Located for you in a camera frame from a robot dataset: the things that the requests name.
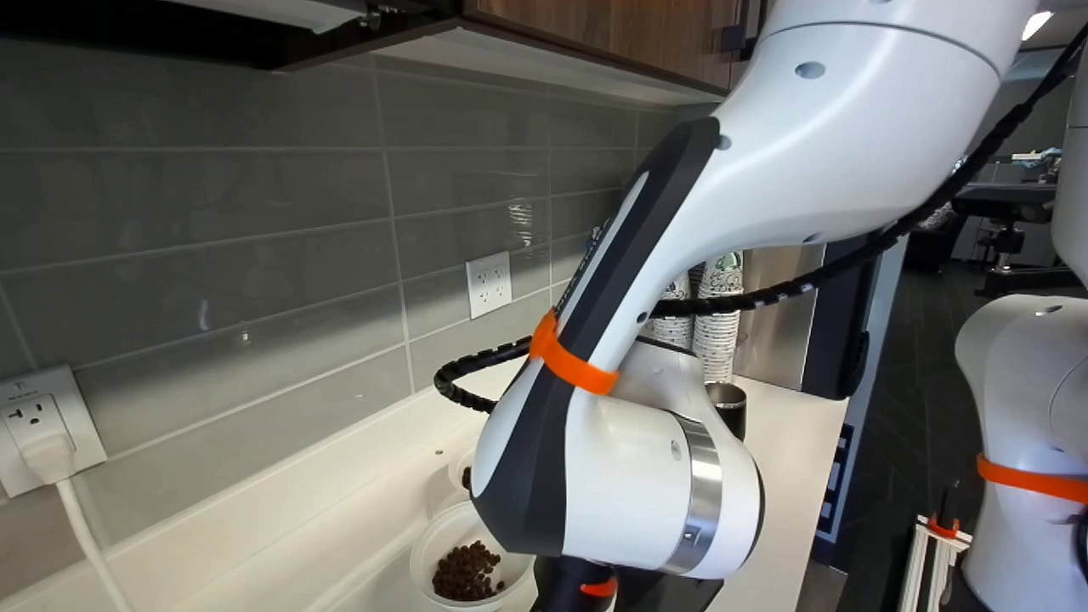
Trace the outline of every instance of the white cable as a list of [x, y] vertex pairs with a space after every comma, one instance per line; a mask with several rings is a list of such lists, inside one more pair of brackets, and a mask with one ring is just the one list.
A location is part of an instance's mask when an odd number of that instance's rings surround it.
[[73, 490], [71, 490], [71, 478], [57, 478], [57, 494], [61, 494], [61, 504], [65, 504], [65, 515], [69, 515], [69, 524], [71, 524], [71, 534], [80, 547], [80, 555], [90, 561], [95, 573], [103, 579], [115, 612], [132, 612], [121, 587], [113, 583], [113, 571], [105, 567], [105, 559], [88, 532], [88, 521], [80, 518], [80, 507], [73, 499]]

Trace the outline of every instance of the wooden cabinet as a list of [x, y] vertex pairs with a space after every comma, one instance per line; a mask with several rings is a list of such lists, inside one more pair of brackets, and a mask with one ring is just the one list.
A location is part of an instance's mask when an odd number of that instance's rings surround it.
[[740, 22], [740, 5], [744, 0], [466, 0], [461, 18], [619, 67], [724, 91], [740, 67], [721, 51], [721, 28]]

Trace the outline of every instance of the black cable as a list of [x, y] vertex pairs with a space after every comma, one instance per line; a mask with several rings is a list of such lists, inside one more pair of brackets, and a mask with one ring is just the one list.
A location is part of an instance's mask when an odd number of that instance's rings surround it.
[[[740, 291], [740, 295], [716, 295], [716, 298], [661, 298], [656, 303], [653, 317], [710, 317], [710, 313], [740, 313], [740, 308], [761, 308], [803, 291], [814, 291], [825, 278], [862, 264], [869, 258], [876, 258], [881, 252], [888, 252], [902, 235], [915, 232], [925, 219], [931, 219], [946, 201], [952, 201], [983, 168], [984, 160], [1016, 133], [1016, 126], [1034, 112], [1034, 104], [1050, 94], [1063, 77], [1073, 74], [1073, 62], [1082, 54], [1088, 42], [1088, 24], [1077, 32], [1077, 37], [1056, 54], [1056, 62], [1050, 63], [1050, 73], [1041, 77], [1041, 84], [1020, 103], [1012, 104], [980, 142], [975, 148], [903, 219], [897, 219], [894, 223], [884, 223], [881, 232], [873, 232], [867, 237], [862, 247], [846, 252], [835, 262], [825, 262], [806, 277], [796, 277], [788, 283], [779, 287], [763, 287], [755, 291]], [[483, 355], [469, 355], [460, 360], [447, 360], [444, 367], [436, 371], [436, 386], [437, 394], [444, 394], [447, 402], [471, 409], [471, 413], [493, 413], [497, 402], [480, 399], [466, 386], [460, 386], [455, 381], [471, 373], [471, 371], [485, 371], [497, 367], [503, 360], [523, 358], [530, 347], [525, 337], [521, 337], [515, 342], [503, 342]]]

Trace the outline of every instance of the gray tile backsplash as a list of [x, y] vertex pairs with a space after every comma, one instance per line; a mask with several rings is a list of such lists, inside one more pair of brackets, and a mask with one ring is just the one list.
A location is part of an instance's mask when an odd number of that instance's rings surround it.
[[[0, 42], [0, 376], [73, 367], [113, 454], [73, 490], [117, 545], [530, 334], [672, 117], [408, 62]], [[514, 303], [469, 321], [493, 252]], [[79, 561], [52, 494], [0, 498], [0, 550], [34, 567], [0, 598]]]

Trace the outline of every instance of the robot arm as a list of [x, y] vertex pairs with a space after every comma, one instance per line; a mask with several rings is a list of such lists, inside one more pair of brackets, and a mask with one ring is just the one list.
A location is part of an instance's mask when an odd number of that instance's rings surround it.
[[634, 342], [721, 252], [873, 232], [962, 155], [1034, 0], [779, 0], [736, 91], [670, 133], [483, 430], [471, 504], [508, 547], [724, 579], [758, 470], [695, 364]]

